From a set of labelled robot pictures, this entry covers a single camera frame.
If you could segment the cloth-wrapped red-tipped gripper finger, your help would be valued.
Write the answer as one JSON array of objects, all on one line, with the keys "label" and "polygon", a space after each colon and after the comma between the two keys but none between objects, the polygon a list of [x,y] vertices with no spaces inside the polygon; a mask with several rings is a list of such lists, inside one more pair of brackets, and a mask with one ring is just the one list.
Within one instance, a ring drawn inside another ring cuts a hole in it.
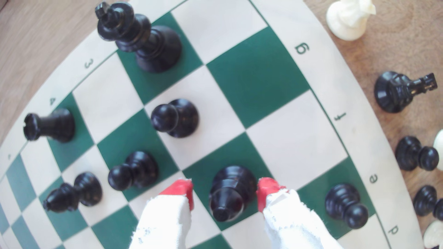
[{"label": "cloth-wrapped red-tipped gripper finger", "polygon": [[180,178],[147,202],[129,249],[185,249],[193,209],[192,179]]},{"label": "cloth-wrapped red-tipped gripper finger", "polygon": [[273,249],[342,249],[318,214],[294,189],[263,177],[257,184],[258,211]]}]

